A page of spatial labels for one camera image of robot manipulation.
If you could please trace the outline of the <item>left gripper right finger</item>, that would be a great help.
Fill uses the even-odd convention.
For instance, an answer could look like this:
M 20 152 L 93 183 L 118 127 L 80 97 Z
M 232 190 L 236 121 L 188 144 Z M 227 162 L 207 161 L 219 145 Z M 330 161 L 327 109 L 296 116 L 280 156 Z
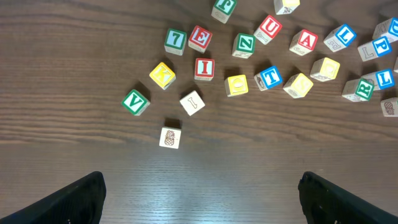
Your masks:
M 299 199 L 308 224 L 397 224 L 397 217 L 313 172 L 304 172 Z

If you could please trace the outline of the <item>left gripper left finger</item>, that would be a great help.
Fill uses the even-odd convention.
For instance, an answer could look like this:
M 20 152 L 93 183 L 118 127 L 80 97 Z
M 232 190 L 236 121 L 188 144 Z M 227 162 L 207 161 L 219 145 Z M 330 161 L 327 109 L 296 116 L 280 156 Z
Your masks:
M 99 224 L 106 198 L 103 174 L 94 171 L 22 210 L 2 224 Z

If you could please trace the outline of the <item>red letter A block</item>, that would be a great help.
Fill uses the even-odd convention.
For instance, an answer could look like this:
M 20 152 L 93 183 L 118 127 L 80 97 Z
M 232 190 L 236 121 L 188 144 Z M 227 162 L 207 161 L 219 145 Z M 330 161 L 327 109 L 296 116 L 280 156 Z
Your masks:
M 294 35 L 289 50 L 299 56 L 304 56 L 314 50 L 317 40 L 316 34 L 303 29 Z

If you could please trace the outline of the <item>red letter I block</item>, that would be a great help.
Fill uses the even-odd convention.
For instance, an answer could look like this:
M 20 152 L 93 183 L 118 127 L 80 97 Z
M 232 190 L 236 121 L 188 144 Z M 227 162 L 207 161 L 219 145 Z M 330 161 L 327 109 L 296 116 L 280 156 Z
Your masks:
M 212 81 L 215 76 L 215 61 L 210 58 L 195 60 L 195 80 Z

